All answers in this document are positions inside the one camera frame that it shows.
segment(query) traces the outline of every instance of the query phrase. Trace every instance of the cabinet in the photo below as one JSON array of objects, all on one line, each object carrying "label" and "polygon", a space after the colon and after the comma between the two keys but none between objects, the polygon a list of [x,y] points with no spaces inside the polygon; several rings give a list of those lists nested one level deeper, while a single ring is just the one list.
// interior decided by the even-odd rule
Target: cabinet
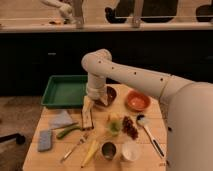
[{"label": "cabinet", "polygon": [[213,31],[0,34],[0,95],[42,95],[54,74],[86,74],[81,58],[100,48],[113,61],[213,82]]}]

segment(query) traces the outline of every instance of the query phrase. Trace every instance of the bowl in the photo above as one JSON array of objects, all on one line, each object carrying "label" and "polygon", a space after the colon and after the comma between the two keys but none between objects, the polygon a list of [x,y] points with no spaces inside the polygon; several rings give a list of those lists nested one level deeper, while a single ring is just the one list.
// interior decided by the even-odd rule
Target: bowl
[{"label": "bowl", "polygon": [[138,92],[136,90],[131,90],[126,97],[126,105],[135,111],[144,111],[150,106],[149,96]]},{"label": "bowl", "polygon": [[121,159],[127,162],[134,162],[141,156],[141,146],[134,141],[127,141],[121,147]]}]

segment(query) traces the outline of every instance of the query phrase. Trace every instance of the plastic tray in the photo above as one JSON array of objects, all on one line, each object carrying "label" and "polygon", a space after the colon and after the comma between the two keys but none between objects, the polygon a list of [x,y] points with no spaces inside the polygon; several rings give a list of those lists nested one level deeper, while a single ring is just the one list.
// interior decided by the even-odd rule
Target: plastic tray
[{"label": "plastic tray", "polygon": [[47,108],[81,108],[86,94],[86,75],[53,75],[42,98]]}]

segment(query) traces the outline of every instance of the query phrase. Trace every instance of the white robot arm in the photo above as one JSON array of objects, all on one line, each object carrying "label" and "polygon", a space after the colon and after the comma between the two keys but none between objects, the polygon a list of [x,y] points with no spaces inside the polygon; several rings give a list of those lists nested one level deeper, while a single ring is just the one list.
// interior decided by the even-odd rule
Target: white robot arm
[{"label": "white robot arm", "polygon": [[105,49],[86,54],[87,95],[101,99],[106,77],[168,105],[167,171],[213,170],[213,85],[111,62]]},{"label": "white robot arm", "polygon": [[72,15],[72,6],[59,0],[40,0],[43,4],[59,9],[61,16],[69,23],[74,23],[75,19]]}]

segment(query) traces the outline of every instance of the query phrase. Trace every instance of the cucumber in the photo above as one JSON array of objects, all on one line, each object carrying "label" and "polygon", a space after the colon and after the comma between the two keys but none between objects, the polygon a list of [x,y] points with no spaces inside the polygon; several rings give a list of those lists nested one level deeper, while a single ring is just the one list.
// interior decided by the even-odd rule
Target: cucumber
[{"label": "cucumber", "polygon": [[60,140],[60,139],[64,138],[68,133],[70,133],[71,131],[74,131],[74,130],[82,130],[82,128],[78,125],[71,125],[71,126],[65,128],[63,131],[59,132],[56,135],[56,138]]}]

